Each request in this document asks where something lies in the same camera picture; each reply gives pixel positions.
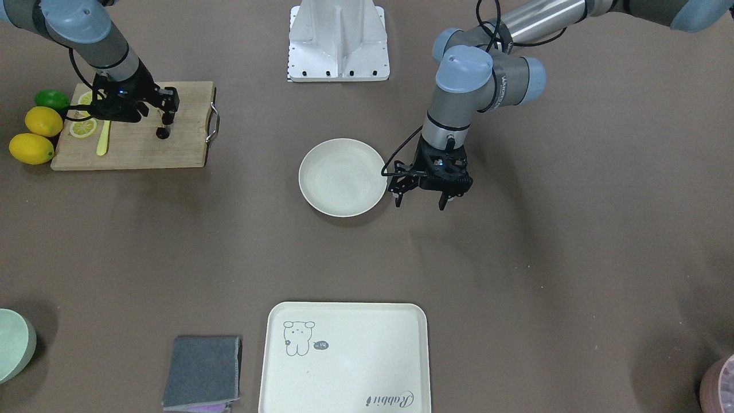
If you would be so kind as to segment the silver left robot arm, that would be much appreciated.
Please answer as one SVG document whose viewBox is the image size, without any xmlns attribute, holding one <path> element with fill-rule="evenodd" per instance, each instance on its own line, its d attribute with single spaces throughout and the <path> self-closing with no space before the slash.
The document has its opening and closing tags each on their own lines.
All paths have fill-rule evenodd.
<svg viewBox="0 0 734 413">
<path fill-rule="evenodd" d="M 511 11 L 503 11 L 500 3 L 495 8 L 495 19 L 485 20 L 475 9 L 475 28 L 446 29 L 433 44 L 435 89 L 424 123 L 412 133 L 415 157 L 410 163 L 390 157 L 382 169 L 397 207 L 417 188 L 440 193 L 440 210 L 464 196 L 474 182 L 464 142 L 475 115 L 527 104 L 542 95 L 547 84 L 543 63 L 514 50 L 548 44 L 571 25 L 611 11 L 672 30 L 699 32 L 731 13 L 732 2 L 529 1 Z"/>
</svg>

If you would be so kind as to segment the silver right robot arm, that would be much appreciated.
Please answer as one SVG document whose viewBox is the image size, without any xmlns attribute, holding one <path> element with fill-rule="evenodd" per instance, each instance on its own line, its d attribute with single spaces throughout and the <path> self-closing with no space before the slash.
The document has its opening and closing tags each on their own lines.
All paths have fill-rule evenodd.
<svg viewBox="0 0 734 413">
<path fill-rule="evenodd" d="M 2 20 L 68 48 L 95 70 L 92 102 L 80 110 L 100 120 L 136 123 L 150 107 L 162 125 L 175 120 L 180 99 L 175 87 L 160 87 L 113 23 L 113 1 L 3 1 Z"/>
</svg>

